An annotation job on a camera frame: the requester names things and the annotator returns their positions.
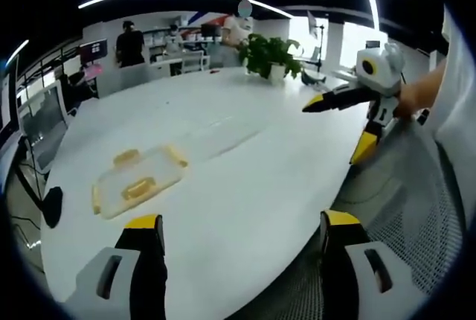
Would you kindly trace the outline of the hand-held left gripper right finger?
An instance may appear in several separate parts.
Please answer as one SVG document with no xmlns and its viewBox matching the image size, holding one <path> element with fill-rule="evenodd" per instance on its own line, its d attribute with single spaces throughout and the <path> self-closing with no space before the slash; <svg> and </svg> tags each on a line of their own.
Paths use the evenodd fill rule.
<svg viewBox="0 0 476 320">
<path fill-rule="evenodd" d="M 324 210 L 320 228 L 323 318 L 409 319 L 405 265 L 352 214 Z"/>
</svg>

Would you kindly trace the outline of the person's right hand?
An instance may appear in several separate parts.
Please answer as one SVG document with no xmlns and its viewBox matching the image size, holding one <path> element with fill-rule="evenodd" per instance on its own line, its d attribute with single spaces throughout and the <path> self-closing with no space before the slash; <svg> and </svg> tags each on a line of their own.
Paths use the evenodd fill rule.
<svg viewBox="0 0 476 320">
<path fill-rule="evenodd" d="M 404 85 L 398 96 L 398 105 L 393 112 L 396 118 L 409 119 L 415 112 L 429 108 L 433 104 L 432 96 L 421 91 L 416 85 Z"/>
</svg>

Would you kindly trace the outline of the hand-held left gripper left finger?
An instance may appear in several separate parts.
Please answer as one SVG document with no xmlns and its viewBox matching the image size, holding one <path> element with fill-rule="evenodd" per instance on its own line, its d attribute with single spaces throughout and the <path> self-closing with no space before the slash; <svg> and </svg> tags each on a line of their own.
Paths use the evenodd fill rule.
<svg viewBox="0 0 476 320">
<path fill-rule="evenodd" d="M 131 220 L 78 272 L 65 308 L 73 319 L 165 319 L 164 257 L 162 216 Z"/>
</svg>

